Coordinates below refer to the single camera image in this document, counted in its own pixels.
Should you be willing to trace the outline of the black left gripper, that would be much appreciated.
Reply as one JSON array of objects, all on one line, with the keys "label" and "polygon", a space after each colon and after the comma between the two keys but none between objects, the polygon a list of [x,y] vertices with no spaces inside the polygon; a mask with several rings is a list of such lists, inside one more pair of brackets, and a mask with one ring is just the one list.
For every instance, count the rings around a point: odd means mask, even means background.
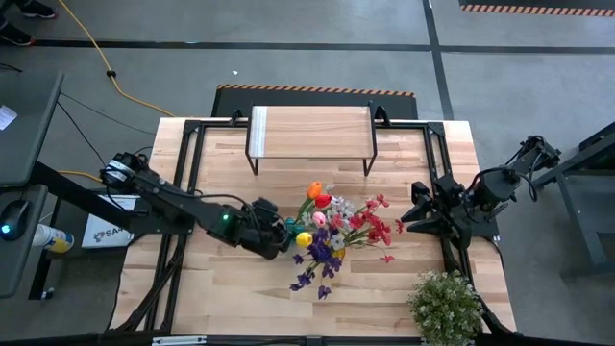
[{"label": "black left gripper", "polygon": [[278,254],[287,252],[292,238],[286,231],[294,230],[294,219],[278,214],[278,207],[271,201],[259,197],[251,207],[242,210],[248,220],[240,232],[239,245],[266,260],[273,260]]}]

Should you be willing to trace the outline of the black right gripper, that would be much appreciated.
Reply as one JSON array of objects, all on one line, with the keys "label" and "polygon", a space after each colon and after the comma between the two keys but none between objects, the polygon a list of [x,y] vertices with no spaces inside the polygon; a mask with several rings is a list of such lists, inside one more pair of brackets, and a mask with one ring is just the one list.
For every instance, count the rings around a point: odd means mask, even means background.
[{"label": "black right gripper", "polygon": [[401,221],[417,222],[409,225],[407,230],[413,233],[450,235],[458,240],[470,240],[474,222],[468,216],[470,204],[464,197],[464,186],[455,181],[452,175],[438,178],[433,186],[438,215],[426,218],[427,213],[431,211],[430,189],[421,182],[411,185],[410,197],[413,206],[401,217]]}]

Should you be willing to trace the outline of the flower stems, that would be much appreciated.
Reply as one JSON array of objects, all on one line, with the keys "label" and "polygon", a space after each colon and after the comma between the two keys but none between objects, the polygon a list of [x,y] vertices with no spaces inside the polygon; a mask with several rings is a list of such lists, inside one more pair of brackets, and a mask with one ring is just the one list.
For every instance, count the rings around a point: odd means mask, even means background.
[{"label": "flower stems", "polygon": [[297,228],[301,232],[314,234],[319,229],[325,228],[327,225],[327,216],[321,211],[314,211],[304,212],[297,223]]},{"label": "flower stems", "polygon": [[315,234],[303,232],[296,236],[295,241],[300,247],[308,248],[308,251],[315,257],[331,253],[332,248],[340,249],[344,245],[339,234],[331,235],[327,231]]}]

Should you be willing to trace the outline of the purple artificial flower spray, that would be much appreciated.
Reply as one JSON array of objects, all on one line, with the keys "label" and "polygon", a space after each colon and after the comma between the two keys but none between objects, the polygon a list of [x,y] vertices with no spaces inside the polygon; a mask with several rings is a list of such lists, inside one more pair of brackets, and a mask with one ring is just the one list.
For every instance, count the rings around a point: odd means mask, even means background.
[{"label": "purple artificial flower spray", "polygon": [[305,264],[305,269],[297,276],[296,282],[289,286],[291,291],[300,291],[316,282],[317,298],[325,300],[332,288],[324,283],[325,279],[333,279],[343,264],[339,252],[346,247],[344,234],[334,228],[318,229],[311,234],[312,242],[307,247],[305,255],[294,255],[297,265]]}]

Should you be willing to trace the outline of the red artificial flower spray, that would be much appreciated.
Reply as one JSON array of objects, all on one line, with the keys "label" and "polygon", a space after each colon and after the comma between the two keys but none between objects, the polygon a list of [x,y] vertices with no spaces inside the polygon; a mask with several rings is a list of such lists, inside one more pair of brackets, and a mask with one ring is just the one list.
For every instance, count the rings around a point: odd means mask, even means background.
[{"label": "red artificial flower spray", "polygon": [[355,210],[351,218],[351,232],[345,236],[346,247],[350,249],[375,248],[381,252],[380,260],[386,263],[395,259],[386,253],[385,247],[392,244],[393,227],[386,223],[377,211],[388,208],[389,202],[382,194],[368,198],[362,207]]}]

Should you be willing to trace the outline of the white artificial flower spray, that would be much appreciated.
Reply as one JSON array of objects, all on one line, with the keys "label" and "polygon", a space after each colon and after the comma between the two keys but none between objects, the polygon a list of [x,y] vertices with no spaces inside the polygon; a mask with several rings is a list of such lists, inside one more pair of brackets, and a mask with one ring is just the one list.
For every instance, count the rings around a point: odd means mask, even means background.
[{"label": "white artificial flower spray", "polygon": [[355,208],[350,201],[341,196],[332,195],[331,191],[332,187],[330,185],[323,185],[321,194],[329,194],[332,197],[332,203],[325,211],[325,215],[328,219],[328,225],[324,229],[337,229],[341,231],[345,237],[352,230],[350,221],[355,214]]}]

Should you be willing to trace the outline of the wooden shelf black metal legs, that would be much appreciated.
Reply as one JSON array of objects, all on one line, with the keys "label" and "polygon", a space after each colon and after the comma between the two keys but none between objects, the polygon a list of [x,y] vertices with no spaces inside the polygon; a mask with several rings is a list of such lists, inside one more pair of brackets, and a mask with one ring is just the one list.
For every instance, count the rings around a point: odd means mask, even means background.
[{"label": "wooden shelf black metal legs", "polygon": [[261,160],[362,161],[367,176],[378,156],[377,122],[388,125],[384,107],[253,106],[245,155],[254,175]]}]

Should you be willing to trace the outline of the green potted plant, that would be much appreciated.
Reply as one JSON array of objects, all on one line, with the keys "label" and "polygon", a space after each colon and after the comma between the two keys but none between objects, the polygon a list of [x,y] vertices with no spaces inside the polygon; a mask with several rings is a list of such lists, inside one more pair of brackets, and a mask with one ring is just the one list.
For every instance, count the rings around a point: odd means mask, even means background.
[{"label": "green potted plant", "polygon": [[469,346],[482,330],[479,295],[457,270],[420,273],[407,305],[430,346]]}]

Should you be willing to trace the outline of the black hazard-striped floor mat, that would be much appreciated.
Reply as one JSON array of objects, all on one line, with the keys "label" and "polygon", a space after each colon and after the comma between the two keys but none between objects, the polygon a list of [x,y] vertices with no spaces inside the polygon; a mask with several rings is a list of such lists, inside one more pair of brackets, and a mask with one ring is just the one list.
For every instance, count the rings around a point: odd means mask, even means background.
[{"label": "black hazard-striped floor mat", "polygon": [[457,0],[465,12],[615,17],[615,0]]},{"label": "black hazard-striped floor mat", "polygon": [[366,106],[372,101],[393,119],[418,119],[415,93],[332,86],[218,85],[211,117],[247,114],[252,106]]}]

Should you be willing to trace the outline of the black metal stand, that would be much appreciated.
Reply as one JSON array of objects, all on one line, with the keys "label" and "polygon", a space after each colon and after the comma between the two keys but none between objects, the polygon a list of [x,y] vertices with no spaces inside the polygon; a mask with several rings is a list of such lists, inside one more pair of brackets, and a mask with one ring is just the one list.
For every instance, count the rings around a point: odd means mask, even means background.
[{"label": "black metal stand", "polygon": [[572,225],[582,236],[589,263],[561,273],[564,280],[615,276],[601,238],[615,237],[615,122],[582,141],[571,156],[533,184],[557,184]]}]

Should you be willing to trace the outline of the white printed cardboard box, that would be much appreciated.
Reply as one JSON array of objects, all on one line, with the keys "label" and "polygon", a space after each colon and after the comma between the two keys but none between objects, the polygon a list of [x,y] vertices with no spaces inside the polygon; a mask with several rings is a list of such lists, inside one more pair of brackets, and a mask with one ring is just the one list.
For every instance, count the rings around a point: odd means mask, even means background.
[{"label": "white printed cardboard box", "polygon": [[[112,197],[101,195],[101,198],[115,207],[119,205],[124,210],[133,210],[138,200],[136,195],[112,195]],[[87,249],[125,247],[134,237],[134,234],[90,214],[86,222],[82,247]]]}]

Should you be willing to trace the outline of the white and yellow spray can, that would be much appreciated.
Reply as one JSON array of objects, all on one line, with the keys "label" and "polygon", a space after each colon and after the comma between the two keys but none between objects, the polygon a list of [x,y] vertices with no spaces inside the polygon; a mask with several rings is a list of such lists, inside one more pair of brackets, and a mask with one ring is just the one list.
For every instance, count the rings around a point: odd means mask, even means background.
[{"label": "white and yellow spray can", "polygon": [[37,225],[32,241],[33,247],[40,247],[56,254],[67,253],[73,244],[73,235],[43,224]]}]

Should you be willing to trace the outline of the dark grey desk tray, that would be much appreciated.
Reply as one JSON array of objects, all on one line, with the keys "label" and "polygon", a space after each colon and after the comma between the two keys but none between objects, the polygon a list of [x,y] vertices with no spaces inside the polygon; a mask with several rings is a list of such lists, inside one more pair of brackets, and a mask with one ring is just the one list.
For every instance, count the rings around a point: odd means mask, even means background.
[{"label": "dark grey desk tray", "polygon": [[15,241],[0,237],[0,299],[12,297],[20,285],[47,192],[44,185],[0,188],[0,212],[15,200],[30,203],[24,235]]}]

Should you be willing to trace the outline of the black computer mouse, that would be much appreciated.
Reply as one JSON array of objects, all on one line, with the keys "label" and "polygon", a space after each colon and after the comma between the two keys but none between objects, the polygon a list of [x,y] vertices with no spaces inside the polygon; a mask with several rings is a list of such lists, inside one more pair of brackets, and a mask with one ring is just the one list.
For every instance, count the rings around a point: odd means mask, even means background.
[{"label": "black computer mouse", "polygon": [[15,241],[26,231],[30,203],[15,200],[8,203],[0,212],[0,237],[6,241]]}]

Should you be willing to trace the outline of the dark grey desk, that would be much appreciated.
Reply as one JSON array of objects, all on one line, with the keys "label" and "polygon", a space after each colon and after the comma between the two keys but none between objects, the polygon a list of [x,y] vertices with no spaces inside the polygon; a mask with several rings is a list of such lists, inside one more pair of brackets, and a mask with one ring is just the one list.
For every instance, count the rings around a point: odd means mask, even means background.
[{"label": "dark grey desk", "polygon": [[0,74],[0,107],[18,117],[0,131],[0,186],[25,185],[48,131],[64,74],[20,72]]}]

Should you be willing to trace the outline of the white paper note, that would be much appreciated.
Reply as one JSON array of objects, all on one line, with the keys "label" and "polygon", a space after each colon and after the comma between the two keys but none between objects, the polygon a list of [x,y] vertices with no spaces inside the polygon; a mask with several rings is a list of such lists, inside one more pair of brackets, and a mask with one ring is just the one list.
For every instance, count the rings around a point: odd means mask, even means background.
[{"label": "white paper note", "polygon": [[18,114],[7,106],[0,107],[0,131],[6,130],[18,117]]}]

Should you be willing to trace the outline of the person's shoe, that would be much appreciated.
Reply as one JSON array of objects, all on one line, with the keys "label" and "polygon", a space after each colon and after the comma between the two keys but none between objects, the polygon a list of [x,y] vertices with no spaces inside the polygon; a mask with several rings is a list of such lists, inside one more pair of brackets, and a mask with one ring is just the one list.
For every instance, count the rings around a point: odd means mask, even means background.
[{"label": "person's shoe", "polygon": [[16,6],[26,18],[54,19],[56,11],[38,0],[19,0]]},{"label": "person's shoe", "polygon": [[31,46],[35,43],[32,36],[16,28],[10,22],[0,25],[0,38],[17,46]]}]

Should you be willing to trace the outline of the silver metal bracket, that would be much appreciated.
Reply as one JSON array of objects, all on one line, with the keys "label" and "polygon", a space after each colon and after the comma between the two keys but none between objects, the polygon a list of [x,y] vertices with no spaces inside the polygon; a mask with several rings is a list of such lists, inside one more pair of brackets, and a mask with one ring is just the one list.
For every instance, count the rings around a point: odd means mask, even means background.
[{"label": "silver metal bracket", "polygon": [[208,339],[205,336],[165,336],[155,337],[151,346],[203,346],[207,343]]}]

